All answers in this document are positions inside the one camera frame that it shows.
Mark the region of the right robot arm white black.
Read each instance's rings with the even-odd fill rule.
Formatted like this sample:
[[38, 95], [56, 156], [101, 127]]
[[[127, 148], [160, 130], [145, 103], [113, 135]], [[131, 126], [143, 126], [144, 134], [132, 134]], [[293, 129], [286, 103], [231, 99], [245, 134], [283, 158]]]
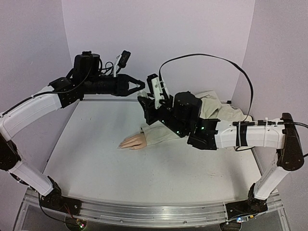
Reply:
[[188, 137], [187, 144], [199, 150], [217, 150], [227, 147], [270, 147], [276, 155], [262, 177], [250, 187], [248, 198], [225, 205], [227, 221], [266, 212], [271, 192], [292, 171], [304, 164], [300, 138], [289, 113], [281, 118], [258, 121], [225, 121], [202, 119], [201, 99], [190, 92], [180, 92], [174, 97], [153, 97], [144, 91], [138, 94], [146, 123], [161, 122], [179, 137]]

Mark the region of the clear nail polish bottle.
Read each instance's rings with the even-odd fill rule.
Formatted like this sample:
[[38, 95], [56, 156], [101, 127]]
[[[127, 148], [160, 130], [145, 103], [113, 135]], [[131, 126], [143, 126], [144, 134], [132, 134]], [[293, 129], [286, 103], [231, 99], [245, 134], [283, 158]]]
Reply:
[[140, 91], [137, 93], [137, 97], [148, 98], [148, 94], [147, 94], [146, 91], [140, 90]]

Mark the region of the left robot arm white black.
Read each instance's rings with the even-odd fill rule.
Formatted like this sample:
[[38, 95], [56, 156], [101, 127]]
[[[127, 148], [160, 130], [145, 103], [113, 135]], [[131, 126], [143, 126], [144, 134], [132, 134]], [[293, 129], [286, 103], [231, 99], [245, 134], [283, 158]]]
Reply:
[[123, 51], [113, 66], [103, 66], [98, 54], [84, 51], [77, 55], [73, 68], [39, 92], [24, 99], [0, 115], [0, 168], [20, 179], [45, 198], [54, 210], [65, 205], [57, 183], [38, 169], [30, 167], [18, 152], [13, 137], [28, 125], [45, 115], [64, 109], [83, 100], [85, 95], [108, 94], [116, 97], [130, 96], [145, 88], [145, 83], [127, 74], [121, 74], [131, 53]]

